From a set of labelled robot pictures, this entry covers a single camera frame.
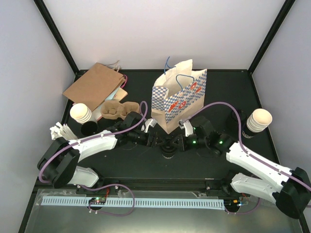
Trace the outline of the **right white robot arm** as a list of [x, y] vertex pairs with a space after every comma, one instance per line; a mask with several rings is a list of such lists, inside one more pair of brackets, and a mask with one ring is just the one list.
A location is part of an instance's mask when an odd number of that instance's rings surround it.
[[179, 121], [185, 131], [171, 141], [179, 150], [208, 148], [217, 155], [224, 155], [253, 174], [253, 177], [238, 173], [221, 183], [222, 192], [231, 196], [246, 193], [267, 200], [288, 217], [299, 219], [311, 200], [311, 183], [305, 170], [291, 169], [274, 163], [248, 148], [242, 148], [225, 133], [217, 132], [205, 117], [193, 121]]

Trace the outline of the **blue checkered paper bag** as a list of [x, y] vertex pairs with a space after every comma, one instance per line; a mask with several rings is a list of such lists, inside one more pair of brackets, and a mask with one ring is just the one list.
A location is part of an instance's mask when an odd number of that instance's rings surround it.
[[193, 60], [165, 64], [152, 88], [151, 117], [167, 133], [204, 106], [207, 69], [193, 70]]

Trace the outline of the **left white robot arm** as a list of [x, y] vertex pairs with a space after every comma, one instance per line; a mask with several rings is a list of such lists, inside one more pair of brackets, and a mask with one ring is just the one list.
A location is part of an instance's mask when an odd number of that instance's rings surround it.
[[80, 139], [66, 140], [59, 137], [53, 141], [37, 164], [39, 180], [50, 183], [54, 188], [67, 184], [80, 185], [92, 193], [101, 193], [104, 181], [99, 172], [92, 168], [79, 166], [79, 162], [105, 150], [113, 150], [131, 141], [153, 147], [157, 143], [155, 133], [150, 133], [157, 121], [153, 118], [144, 121], [139, 113], [129, 113], [123, 121], [119, 121], [100, 133]]

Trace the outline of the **black plastic cup lid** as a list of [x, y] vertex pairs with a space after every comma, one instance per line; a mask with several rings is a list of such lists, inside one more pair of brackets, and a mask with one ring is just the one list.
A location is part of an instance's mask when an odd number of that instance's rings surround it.
[[173, 153], [176, 151], [176, 148], [172, 145], [169, 145], [169, 144], [165, 144], [165, 145], [162, 145], [161, 146], [161, 150], [164, 152], [164, 153]]

